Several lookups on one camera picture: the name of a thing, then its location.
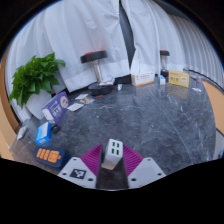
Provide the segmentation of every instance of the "toy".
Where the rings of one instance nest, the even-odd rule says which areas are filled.
[[[49,147],[36,147],[33,156],[38,162],[53,169],[62,169],[71,158],[65,150]]]

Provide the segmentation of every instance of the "small bottle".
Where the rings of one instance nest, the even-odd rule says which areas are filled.
[[[201,89],[201,76],[197,74],[197,77],[196,77],[196,87],[198,89]]]

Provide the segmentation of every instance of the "white cube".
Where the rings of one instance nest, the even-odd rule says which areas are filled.
[[[166,85],[166,79],[162,75],[159,75],[159,82],[160,85]]]
[[[105,150],[102,167],[113,170],[122,157],[123,143],[114,139],[110,139]]]

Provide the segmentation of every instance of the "cardboard box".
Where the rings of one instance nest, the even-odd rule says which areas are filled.
[[[57,124],[70,106],[65,92],[61,92],[53,97],[43,108],[42,112],[50,124]]]
[[[37,129],[36,143],[42,145],[51,139],[51,125],[46,122]]]
[[[169,83],[183,86],[183,87],[189,87],[189,74],[184,72],[178,72],[178,71],[169,71]]]
[[[133,74],[131,75],[131,82],[134,86],[141,86],[149,83],[154,83],[155,73],[149,71],[145,74]]]

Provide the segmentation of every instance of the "white box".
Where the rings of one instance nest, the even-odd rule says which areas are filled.
[[[102,167],[108,170],[113,170],[123,157],[123,143],[110,139],[104,154]]]
[[[159,82],[160,82],[160,85],[165,85],[166,79],[162,75],[159,75]]]
[[[149,71],[144,74],[133,74],[131,75],[132,85],[141,86],[149,83],[153,83],[155,79],[155,72]]]

